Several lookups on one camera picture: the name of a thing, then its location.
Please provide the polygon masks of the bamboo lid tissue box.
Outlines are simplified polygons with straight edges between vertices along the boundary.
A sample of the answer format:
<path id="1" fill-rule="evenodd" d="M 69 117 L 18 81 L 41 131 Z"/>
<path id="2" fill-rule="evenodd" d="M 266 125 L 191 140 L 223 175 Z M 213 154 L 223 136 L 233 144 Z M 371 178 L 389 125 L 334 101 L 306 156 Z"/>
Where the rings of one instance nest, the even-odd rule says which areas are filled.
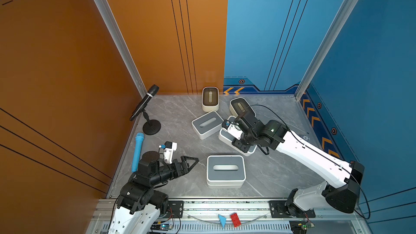
<path id="1" fill-rule="evenodd" d="M 210 185 L 208 184 L 210 189 L 240 189 L 242 185 Z"/>

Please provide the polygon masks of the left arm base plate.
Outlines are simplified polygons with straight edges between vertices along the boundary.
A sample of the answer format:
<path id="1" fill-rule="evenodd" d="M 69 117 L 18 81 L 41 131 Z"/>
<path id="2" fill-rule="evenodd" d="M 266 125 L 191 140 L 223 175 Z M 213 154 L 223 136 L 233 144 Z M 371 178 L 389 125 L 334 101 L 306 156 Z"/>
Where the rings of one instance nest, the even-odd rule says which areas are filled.
<path id="1" fill-rule="evenodd" d="M 182 218 L 184 212 L 183 200 L 169 200 L 167 212 L 163 215 L 163 218 L 169 218 L 173 215 L 173 218 Z"/>

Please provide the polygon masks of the grey lid tissue box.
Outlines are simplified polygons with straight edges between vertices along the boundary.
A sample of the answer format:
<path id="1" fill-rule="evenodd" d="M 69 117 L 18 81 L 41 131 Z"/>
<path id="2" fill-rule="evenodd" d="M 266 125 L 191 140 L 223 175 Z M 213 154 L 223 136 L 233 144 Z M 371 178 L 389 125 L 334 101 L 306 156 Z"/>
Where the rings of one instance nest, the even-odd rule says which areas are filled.
<path id="1" fill-rule="evenodd" d="M 246 178 L 245 161 L 242 156 L 218 155 L 207 158 L 207 184 L 243 185 Z"/>
<path id="2" fill-rule="evenodd" d="M 257 149 L 257 146 L 255 145 L 255 146 L 251 146 L 248 149 L 247 152 L 241 151 L 240 149 L 238 149 L 237 147 L 235 147 L 232 144 L 232 141 L 235 139 L 235 137 L 232 136 L 231 134 L 229 134 L 227 132 L 227 130 L 225 128 L 223 128 L 223 127 L 221 128 L 221 130 L 219 132 L 218 138 L 219 138 L 220 141 L 222 141 L 223 143 L 227 144 L 228 146 L 230 146 L 231 148 L 233 148 L 234 150 L 236 150 L 237 152 L 241 153 L 242 155 L 244 155 L 246 157 L 251 156 L 256 151 L 256 149 Z"/>
<path id="3" fill-rule="evenodd" d="M 216 111 L 212 110 L 193 120 L 191 125 L 199 139 L 204 140 L 216 132 L 219 132 L 222 128 L 222 123 L 222 117 Z"/>

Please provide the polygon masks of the cream tissue box angled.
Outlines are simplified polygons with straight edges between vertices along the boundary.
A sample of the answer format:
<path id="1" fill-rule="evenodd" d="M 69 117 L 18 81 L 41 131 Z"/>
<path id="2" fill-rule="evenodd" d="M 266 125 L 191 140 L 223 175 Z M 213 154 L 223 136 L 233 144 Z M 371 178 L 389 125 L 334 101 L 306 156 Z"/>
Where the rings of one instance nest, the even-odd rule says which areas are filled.
<path id="1" fill-rule="evenodd" d="M 256 115 L 255 111 L 252 109 L 250 104 L 247 100 L 243 97 L 237 97 L 230 101 L 230 111 L 234 117 L 244 113 L 245 111 L 249 111 Z"/>

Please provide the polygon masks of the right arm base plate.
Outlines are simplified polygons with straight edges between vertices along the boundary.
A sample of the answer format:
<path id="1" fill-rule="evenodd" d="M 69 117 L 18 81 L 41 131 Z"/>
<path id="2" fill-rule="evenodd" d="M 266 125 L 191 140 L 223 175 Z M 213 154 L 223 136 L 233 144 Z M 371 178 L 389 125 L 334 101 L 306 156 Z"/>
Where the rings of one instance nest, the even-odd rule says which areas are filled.
<path id="1" fill-rule="evenodd" d="M 315 218 L 316 214 L 313 209 L 303 211 L 293 203 L 285 200 L 269 201 L 270 213 L 272 218 Z"/>

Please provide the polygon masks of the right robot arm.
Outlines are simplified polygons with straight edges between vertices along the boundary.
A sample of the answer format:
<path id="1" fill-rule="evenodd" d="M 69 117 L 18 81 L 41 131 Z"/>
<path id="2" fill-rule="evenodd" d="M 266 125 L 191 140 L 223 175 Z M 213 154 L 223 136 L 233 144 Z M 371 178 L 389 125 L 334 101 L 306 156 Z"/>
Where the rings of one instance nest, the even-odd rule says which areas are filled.
<path id="1" fill-rule="evenodd" d="M 318 174 L 323 182 L 309 188 L 295 188 L 284 203 L 289 217 L 304 217 L 314 209 L 332 207 L 343 213 L 353 213 L 362 195 L 364 166 L 356 161 L 346 162 L 331 156 L 302 140 L 286 123 L 270 120 L 263 123 L 254 113 L 246 111 L 233 121 L 225 120 L 222 128 L 234 139 L 232 145 L 247 152 L 257 146 L 265 155 L 270 150 L 285 154 Z"/>

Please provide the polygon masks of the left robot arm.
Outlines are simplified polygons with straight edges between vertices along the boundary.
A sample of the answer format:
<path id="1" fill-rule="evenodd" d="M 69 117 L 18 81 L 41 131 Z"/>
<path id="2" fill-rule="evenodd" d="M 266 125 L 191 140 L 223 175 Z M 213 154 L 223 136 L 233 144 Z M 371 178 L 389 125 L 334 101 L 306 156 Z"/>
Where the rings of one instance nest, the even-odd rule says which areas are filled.
<path id="1" fill-rule="evenodd" d="M 148 151 L 138 162 L 115 202 L 109 234 L 146 234 L 169 207 L 169 196 L 156 189 L 160 184 L 188 174 L 198 158 L 182 156 L 167 164 L 156 151 Z"/>

